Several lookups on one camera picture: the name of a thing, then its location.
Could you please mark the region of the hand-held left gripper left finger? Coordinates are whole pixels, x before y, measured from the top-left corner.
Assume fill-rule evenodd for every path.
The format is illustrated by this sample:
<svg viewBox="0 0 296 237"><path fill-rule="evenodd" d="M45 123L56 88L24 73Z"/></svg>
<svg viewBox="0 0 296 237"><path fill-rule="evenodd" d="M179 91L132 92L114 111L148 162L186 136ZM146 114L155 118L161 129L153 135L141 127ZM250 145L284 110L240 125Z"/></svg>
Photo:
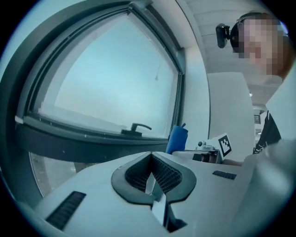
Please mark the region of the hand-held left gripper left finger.
<svg viewBox="0 0 296 237"><path fill-rule="evenodd" d="M46 219L73 191L85 197L64 228L71 237L165 237L167 230L149 206L133 205L122 199L111 185L113 172L143 153L83 169L55 188L35 207Z"/></svg>

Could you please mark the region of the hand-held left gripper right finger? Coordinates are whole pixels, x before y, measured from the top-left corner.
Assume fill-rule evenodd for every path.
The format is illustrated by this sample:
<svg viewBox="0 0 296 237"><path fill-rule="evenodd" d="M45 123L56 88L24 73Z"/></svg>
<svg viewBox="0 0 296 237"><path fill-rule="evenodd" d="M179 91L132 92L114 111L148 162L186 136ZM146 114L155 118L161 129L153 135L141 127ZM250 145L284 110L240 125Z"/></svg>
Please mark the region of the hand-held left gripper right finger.
<svg viewBox="0 0 296 237"><path fill-rule="evenodd" d="M230 236L251 179L251 160L241 166L207 163L153 152L153 175L161 189L151 222L153 237Z"/></svg>

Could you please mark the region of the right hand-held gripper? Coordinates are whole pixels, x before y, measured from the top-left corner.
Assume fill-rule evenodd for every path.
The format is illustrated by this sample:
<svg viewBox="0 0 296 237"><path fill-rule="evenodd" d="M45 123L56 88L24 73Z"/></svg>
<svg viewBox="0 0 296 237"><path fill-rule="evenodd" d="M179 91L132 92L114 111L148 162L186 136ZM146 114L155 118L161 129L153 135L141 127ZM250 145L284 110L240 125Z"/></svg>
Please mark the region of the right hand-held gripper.
<svg viewBox="0 0 296 237"><path fill-rule="evenodd" d="M222 164L224 158L231 153L231 151L232 148L229 137L227 133L224 133L212 139L200 141L195 151L174 151L172 155L182 159Z"/></svg>

